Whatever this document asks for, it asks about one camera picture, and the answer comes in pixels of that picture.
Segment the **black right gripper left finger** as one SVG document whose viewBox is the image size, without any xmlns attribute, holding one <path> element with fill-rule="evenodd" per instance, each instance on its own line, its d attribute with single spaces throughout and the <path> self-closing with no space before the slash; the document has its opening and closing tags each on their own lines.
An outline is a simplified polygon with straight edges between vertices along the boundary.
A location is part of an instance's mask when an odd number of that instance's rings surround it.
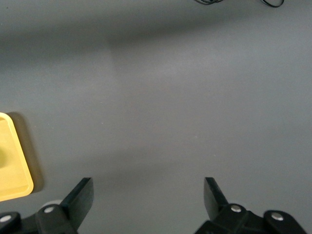
<svg viewBox="0 0 312 234">
<path fill-rule="evenodd" d="M 83 178 L 60 202 L 49 204 L 27 218 L 18 212 L 0 214 L 2 234 L 77 234 L 94 201 L 94 184 Z"/>
</svg>

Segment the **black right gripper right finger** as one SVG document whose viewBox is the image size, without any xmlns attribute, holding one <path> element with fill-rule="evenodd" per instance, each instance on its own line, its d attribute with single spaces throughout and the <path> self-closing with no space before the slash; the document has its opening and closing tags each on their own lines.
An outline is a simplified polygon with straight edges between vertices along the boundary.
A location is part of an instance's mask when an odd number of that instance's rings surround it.
<svg viewBox="0 0 312 234">
<path fill-rule="evenodd" d="M 229 203 L 212 177 L 204 179 L 204 204 L 209 216 L 196 234 L 305 234 L 290 214 L 268 210 L 262 217 L 240 204 Z"/>
</svg>

